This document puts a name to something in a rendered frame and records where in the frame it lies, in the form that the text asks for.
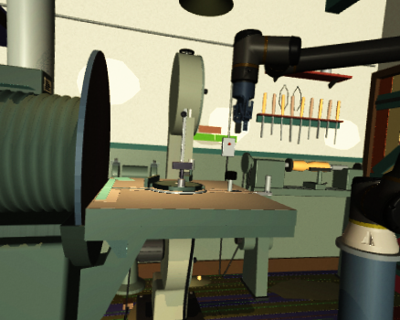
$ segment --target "screwdriver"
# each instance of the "screwdriver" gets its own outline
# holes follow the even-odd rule
[[[341,111],[341,102],[337,101],[337,108],[336,108],[336,120],[339,120],[339,112]],[[336,134],[337,134],[337,126],[339,123],[336,123],[336,129],[334,129],[334,144],[336,144]]]
[[[317,139],[318,139],[319,136],[320,136],[320,125],[321,125],[320,118],[321,118],[321,112],[322,112],[322,99],[320,99],[320,107],[319,107],[319,110],[318,110]]]
[[[291,128],[293,127],[293,116],[295,115],[295,96],[291,96],[291,112],[290,112],[290,133],[289,142],[291,142]]]
[[[329,101],[329,108],[327,109],[327,128],[326,128],[326,138],[329,134],[329,125],[330,125],[330,114],[332,113],[332,100]]]
[[[272,96],[272,123],[271,123],[271,134],[274,131],[274,114],[276,114],[276,98],[277,94],[274,93]]]
[[[308,129],[308,140],[310,140],[311,118],[312,118],[312,111],[313,110],[314,110],[314,98],[311,98],[311,104],[310,104],[310,128]]]
[[[284,116],[284,94],[281,96],[281,138],[280,140],[283,141],[283,116]]]
[[[300,143],[300,132],[302,131],[302,117],[303,117],[304,106],[305,106],[305,97],[302,98],[302,105],[300,106],[300,126],[299,126],[298,144]]]
[[[267,109],[267,93],[264,93],[264,99],[262,100],[262,125],[260,127],[260,137],[264,134],[264,122],[265,122],[265,110]]]

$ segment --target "workbench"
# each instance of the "workbench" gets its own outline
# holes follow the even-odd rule
[[[109,243],[112,253],[104,267],[109,265],[114,276],[96,288],[104,283],[98,279],[102,273],[84,270],[80,287],[89,287],[96,301],[94,306],[92,300],[79,301],[79,309],[107,310],[110,302],[95,299],[94,293],[105,290],[113,296],[144,242],[154,239],[166,240],[161,272],[153,276],[153,313],[160,309],[156,319],[182,318],[192,239],[244,238],[242,280],[254,297],[267,296],[268,250],[273,238],[294,236],[297,211],[242,187],[227,192],[225,181],[194,182],[206,192],[164,194],[145,188],[143,178],[109,179],[86,209],[85,240]]]

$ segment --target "wooden handle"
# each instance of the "wooden handle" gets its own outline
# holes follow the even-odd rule
[[[262,100],[262,113],[265,113],[267,109],[267,93],[264,93],[264,99]]]
[[[320,107],[319,107],[319,110],[318,110],[318,119],[321,118],[321,112],[322,112],[322,99],[320,99]]]
[[[277,94],[274,93],[272,96],[272,114],[276,114],[276,99],[277,99]]]
[[[300,106],[300,118],[303,117],[303,108],[305,107],[305,97],[302,98],[302,105]]]
[[[329,101],[329,109],[327,109],[327,120],[330,120],[331,113],[332,113],[332,100]]]
[[[295,115],[295,96],[291,96],[291,116]]]
[[[339,112],[341,111],[341,102],[337,101],[336,120],[339,120]]]
[[[314,98],[311,98],[310,104],[310,118],[312,118],[312,111],[314,110]]]
[[[281,115],[284,115],[284,103],[285,103],[285,96],[284,94],[281,96]]]

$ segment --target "hand tool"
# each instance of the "hand tool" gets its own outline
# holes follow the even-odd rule
[[[308,129],[308,140],[310,140],[310,132],[311,132],[311,118],[312,118],[312,111],[314,109],[314,98],[311,98],[310,104],[310,128]]]
[[[294,115],[295,115],[295,96],[291,96],[289,142],[291,142],[291,128],[293,127],[293,116]]]
[[[265,122],[265,110],[267,109],[267,93],[264,93],[264,98],[262,100],[262,125],[260,126],[260,137],[264,134],[264,122]]]
[[[341,102],[337,101],[337,108],[336,108],[336,120],[339,120],[339,112],[341,111]],[[336,123],[336,129],[334,129],[334,144],[336,144],[336,134],[337,134],[337,126],[339,123]]]
[[[302,117],[303,117],[303,107],[304,106],[305,106],[305,97],[302,98],[302,105],[300,106],[300,125],[299,125],[298,144],[300,143],[300,132],[302,131]]]
[[[321,125],[321,112],[322,112],[322,99],[320,99],[320,107],[318,110],[318,127],[317,127],[317,139],[320,137],[320,125]]]
[[[274,114],[276,114],[276,98],[277,94],[274,93],[272,96],[272,120],[271,120],[271,134],[274,131]]]
[[[281,141],[283,141],[283,116],[284,116],[284,102],[285,102],[285,99],[284,99],[285,97],[284,97],[284,94],[281,96],[281,128],[280,128],[280,130],[281,130],[281,133],[280,133],[280,135],[281,135],[281,137],[280,137],[280,140]]]
[[[330,115],[332,113],[332,100],[329,101],[329,108],[327,109],[327,128],[326,128],[326,138],[329,134],[329,125],[330,125]]]

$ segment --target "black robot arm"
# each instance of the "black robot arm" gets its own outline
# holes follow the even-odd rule
[[[258,67],[265,65],[269,76],[279,77],[317,69],[336,69],[363,64],[400,61],[400,37],[360,41],[334,46],[300,49],[299,37],[264,37],[258,30],[236,34],[233,69],[233,120],[236,133],[247,130],[252,118]],[[382,179],[356,177],[353,180],[351,213],[361,213],[363,222],[379,224],[400,233],[400,154],[394,169]]]

